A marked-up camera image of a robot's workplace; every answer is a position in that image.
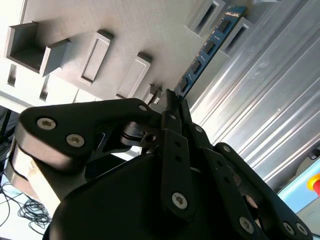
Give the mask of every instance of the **black cable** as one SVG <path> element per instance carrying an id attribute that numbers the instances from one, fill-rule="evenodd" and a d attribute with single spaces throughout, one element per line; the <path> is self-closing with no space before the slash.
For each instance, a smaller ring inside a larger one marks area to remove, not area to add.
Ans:
<path id="1" fill-rule="evenodd" d="M 36 229 L 34 229 L 32 224 L 35 224 L 36 226 L 40 227 L 41 229 L 45 229 L 46 225 L 51 222 L 51 218 L 50 218 L 49 213 L 46 210 L 45 206 L 42 203 L 32 199 L 31 197 L 29 197 L 26 194 L 24 194 L 24 195 L 28 198 L 28 200 L 24 204 L 16 201 L 14 198 L 18 197 L 18 195 L 15 196 L 15 197 L 10 197 L 10 196 L 5 194 L 5 191 L 4 191 L 3 187 L 7 186 L 7 185 L 12 185 L 12 184 L 10 182 L 6 182 L 2 186 L 0 185 L 0 191 L 3 193 L 3 195 L 4 195 L 5 199 L 6 199 L 6 202 L 8 203 L 8 206 L 10 207 L 9 200 L 12 200 L 15 203 L 17 203 L 18 206 L 19 206 L 19 210 L 18 210 L 17 215 L 19 217 L 21 217 L 21 218 L 29 220 L 30 222 L 29 222 L 28 226 L 33 231 L 35 231 L 36 233 L 38 233 L 40 235 L 44 235 L 43 233 L 41 233 L 41 232 L 37 231 Z M 0 225 L 0 227 L 8 220 L 8 218 L 9 218 L 9 216 Z"/>
<path id="2" fill-rule="evenodd" d="M 32 224 L 35 224 L 41 229 L 46 229 L 46 225 L 51 222 L 51 218 L 42 203 L 33 200 L 27 195 L 26 197 L 29 198 L 29 200 L 27 200 L 25 204 L 19 209 L 18 216 L 28 219 L 30 221 L 29 227 L 38 234 L 43 235 L 42 233 L 35 230 Z"/>
<path id="3" fill-rule="evenodd" d="M 15 198 L 17 198 L 17 197 L 19 197 L 19 196 L 21 196 L 22 195 L 22 193 L 20 193 L 20 194 L 18 194 L 18 195 L 16 195 L 16 196 L 14 196 L 12 199 L 15 199 Z M 0 205 L 1 204 L 4 204 L 4 203 L 6 203 L 6 202 L 8 202 L 8 201 L 10 201 L 11 199 L 9 199 L 9 200 L 6 200 L 6 201 L 3 201 L 3 202 L 0 202 Z"/>
<path id="4" fill-rule="evenodd" d="M 6 219 L 3 221 L 3 223 L 1 223 L 0 228 L 3 226 L 3 224 L 6 223 L 6 221 L 8 220 L 9 216 L 10 216 L 10 203 L 7 199 L 7 196 L 5 194 L 3 194 L 5 199 L 6 199 L 6 203 L 8 204 L 8 215 L 6 216 Z"/>

